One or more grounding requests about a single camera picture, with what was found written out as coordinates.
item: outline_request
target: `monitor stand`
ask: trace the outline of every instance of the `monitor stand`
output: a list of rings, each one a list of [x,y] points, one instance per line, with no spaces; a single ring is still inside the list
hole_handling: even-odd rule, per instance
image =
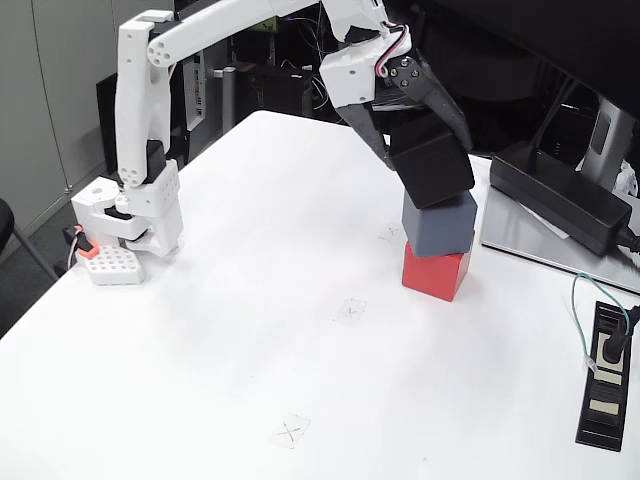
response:
[[[606,100],[600,105],[584,175],[612,190],[631,142],[634,120]],[[633,207],[630,227],[640,233],[640,200],[614,192]],[[585,272],[605,284],[640,294],[640,269],[617,248],[598,257],[565,238],[507,195],[489,187],[480,242],[482,245],[571,273]]]

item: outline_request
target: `stacked blocks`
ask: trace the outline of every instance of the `stacked blocks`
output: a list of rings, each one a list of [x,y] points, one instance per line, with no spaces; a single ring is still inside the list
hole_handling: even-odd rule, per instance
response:
[[[469,267],[477,210],[468,191],[423,209],[405,194],[404,286],[453,301]]]

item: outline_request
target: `gray wall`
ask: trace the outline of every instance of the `gray wall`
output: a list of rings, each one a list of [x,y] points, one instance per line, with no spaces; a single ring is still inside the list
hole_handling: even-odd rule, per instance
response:
[[[28,231],[104,168],[96,84],[120,23],[173,0],[0,0],[0,197]]]
[[[26,227],[64,196],[31,3],[0,2],[0,197]]]

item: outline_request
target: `red block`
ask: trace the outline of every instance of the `red block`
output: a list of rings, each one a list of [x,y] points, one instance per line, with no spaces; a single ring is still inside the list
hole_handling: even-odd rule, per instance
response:
[[[407,242],[402,284],[433,297],[452,302],[469,269],[471,251],[443,257],[418,258]]]

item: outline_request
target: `white table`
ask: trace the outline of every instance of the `white table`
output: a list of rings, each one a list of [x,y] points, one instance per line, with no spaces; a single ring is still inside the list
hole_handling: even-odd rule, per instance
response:
[[[259,113],[181,180],[181,250],[144,285],[74,268],[0,342],[3,480],[640,475],[637,355],[622,453],[574,443],[572,277],[476,244],[454,303],[402,287],[402,185],[349,128]],[[606,299],[577,298],[590,338]]]

